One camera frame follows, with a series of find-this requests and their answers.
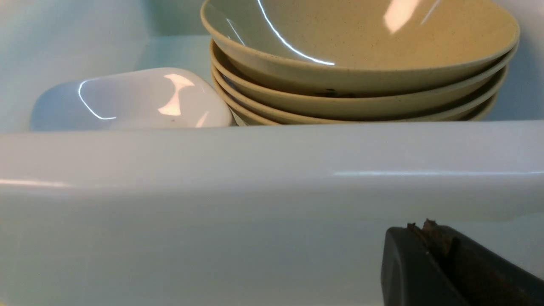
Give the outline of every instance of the white ceramic dish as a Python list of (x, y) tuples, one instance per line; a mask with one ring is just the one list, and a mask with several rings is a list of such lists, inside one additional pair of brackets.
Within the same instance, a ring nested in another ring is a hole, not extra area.
[[(216, 83), (215, 88), (222, 95), (221, 91), (226, 91), (229, 96), (233, 99), (227, 99), (227, 104), (230, 106), (237, 105), (241, 106), (244, 109), (252, 112), (254, 115), (259, 117), (267, 118), (272, 120), (275, 123), (280, 124), (349, 124), (349, 123), (363, 123), (368, 121), (341, 121), (341, 120), (331, 120), (331, 119), (322, 119), (314, 118), (308, 116), (302, 116), (297, 114), (292, 114), (284, 112), (278, 109), (268, 107), (266, 105), (260, 104), (242, 94), (237, 92), (231, 85), (229, 85), (225, 80), (223, 75), (216, 68), (212, 68), (212, 74), (215, 78)], [(444, 108), (436, 113), (429, 113), (420, 117), (405, 118), (398, 120), (383, 120), (381, 122), (415, 122), (415, 121), (456, 121), (466, 117), (470, 112), (474, 111), (475, 108), (480, 106), (480, 104), (487, 101), (493, 95), (495, 95), (508, 75), (508, 66), (500, 70), (494, 77), (482, 87), (480, 90), (466, 97), (466, 99), (461, 99), (458, 103), (449, 108)]]
[(244, 74), (306, 95), (383, 96), (456, 83), (520, 35), (515, 18), (490, 0), (206, 0), (201, 18)]
[(360, 98), (305, 96), (269, 89), (244, 79), (243, 74), (229, 62), (213, 41), (210, 43), (210, 54), (212, 64), (227, 77), (233, 87), (260, 104), (308, 117), (372, 121), (417, 117), (473, 93), (514, 58), (517, 48), (516, 45), (485, 72), (459, 83), (414, 94)]
[(177, 68), (158, 68), (69, 82), (38, 98), (36, 132), (226, 127), (227, 105), (206, 81)]

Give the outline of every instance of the speckled ceramic bowl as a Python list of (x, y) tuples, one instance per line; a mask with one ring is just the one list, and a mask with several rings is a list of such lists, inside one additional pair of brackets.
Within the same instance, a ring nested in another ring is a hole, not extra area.
[(356, 121), (416, 117), (452, 102), (455, 103), (456, 100), (469, 95), (487, 83), (494, 74), (512, 60), (516, 51), (517, 45), (488, 70), (445, 87), (406, 95), (350, 98), (298, 95), (260, 86), (240, 73), (213, 40), (210, 43), (212, 64), (244, 96), (293, 114)]
[(491, 0), (206, 0), (201, 19), (244, 74), (305, 95), (455, 83), (489, 67), (520, 35)]
[[(272, 120), (273, 122), (280, 124), (350, 124), (357, 122), (368, 121), (343, 121), (343, 120), (330, 120), (315, 117), (302, 116), (292, 114), (278, 109), (271, 108), (269, 106), (260, 104), (241, 93), (237, 92), (231, 87), (221, 75), (219, 70), (212, 68), (213, 78), (216, 83), (217, 91), (224, 91), (231, 97), (231, 102), (234, 102), (238, 106), (247, 109), (249, 112), (256, 114), (260, 117)], [(381, 122), (403, 122), (403, 121), (456, 121), (468, 116), (482, 103), (491, 98), (501, 88), (506, 76), (508, 74), (508, 67), (505, 67), (499, 73), (497, 73), (484, 87), (476, 91), (475, 93), (459, 100), (455, 107), (442, 109), (437, 113), (429, 113), (420, 117), (404, 118), (398, 120), (380, 120)]]
[(279, 125), (279, 123), (276, 123), (272, 120), (266, 119), (264, 117), (261, 117), (248, 109), (244, 108), (240, 104), (236, 103), (232, 98), (231, 95), (229, 95), (227, 92), (222, 90), (221, 86), (217, 82), (217, 80), (214, 78), (213, 85), (215, 87), (215, 90), (219, 94), (219, 96), (227, 103), (227, 105), (231, 108), (232, 112), (234, 113), (234, 119), (236, 120), (236, 123), (240, 126), (244, 125)]
[(499, 99), (498, 93), (492, 96), (489, 100), (485, 101), (485, 103), (482, 103), (479, 107), (477, 107), (472, 113), (470, 113), (468, 116), (462, 119), (462, 121), (481, 121), (485, 119), (489, 113), (493, 110), (493, 107), (497, 104), (497, 100)]

